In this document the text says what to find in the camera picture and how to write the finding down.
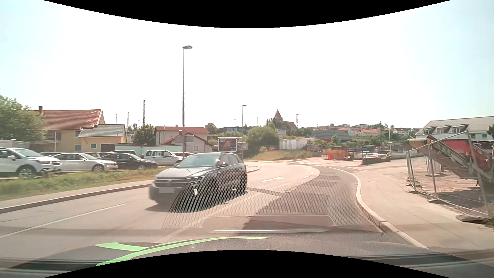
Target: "lamp pole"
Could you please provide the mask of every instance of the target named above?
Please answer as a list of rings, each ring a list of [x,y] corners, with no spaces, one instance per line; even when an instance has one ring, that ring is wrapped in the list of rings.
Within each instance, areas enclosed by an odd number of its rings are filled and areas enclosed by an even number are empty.
[[[185,50],[192,49],[192,46],[182,47],[182,161],[185,159]]]

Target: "black sedan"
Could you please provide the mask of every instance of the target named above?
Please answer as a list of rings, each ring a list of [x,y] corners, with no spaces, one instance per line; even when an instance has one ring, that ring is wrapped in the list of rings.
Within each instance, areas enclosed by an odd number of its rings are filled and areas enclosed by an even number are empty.
[[[130,153],[111,153],[102,156],[100,159],[115,161],[119,169],[127,170],[141,170],[141,169],[155,169],[158,167],[158,163],[146,159],[142,159],[135,154]]]

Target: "sidewalk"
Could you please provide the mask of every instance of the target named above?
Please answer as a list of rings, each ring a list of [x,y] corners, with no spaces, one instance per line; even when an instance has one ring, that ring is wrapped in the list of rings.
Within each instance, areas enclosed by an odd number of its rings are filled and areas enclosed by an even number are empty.
[[[386,175],[390,170],[366,169],[352,173],[361,181],[362,200],[377,215],[433,250],[494,248],[494,229],[462,222],[455,217],[462,213],[406,192],[400,181]]]

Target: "street lamp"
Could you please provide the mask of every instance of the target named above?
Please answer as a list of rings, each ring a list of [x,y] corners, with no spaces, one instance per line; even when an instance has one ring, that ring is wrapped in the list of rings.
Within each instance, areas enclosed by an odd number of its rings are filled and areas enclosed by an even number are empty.
[[[242,105],[242,135],[244,135],[244,106],[247,105]],[[244,159],[244,143],[241,144],[242,146],[242,160]]]
[[[192,46],[182,46],[182,127],[185,130],[185,50]],[[185,159],[185,136],[182,143],[182,161]]]

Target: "utility pole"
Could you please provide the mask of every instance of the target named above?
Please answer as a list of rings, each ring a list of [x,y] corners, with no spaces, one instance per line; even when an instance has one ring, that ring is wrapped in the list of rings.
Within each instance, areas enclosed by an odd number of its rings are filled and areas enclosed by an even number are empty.
[[[142,125],[146,124],[146,100],[142,100]]]

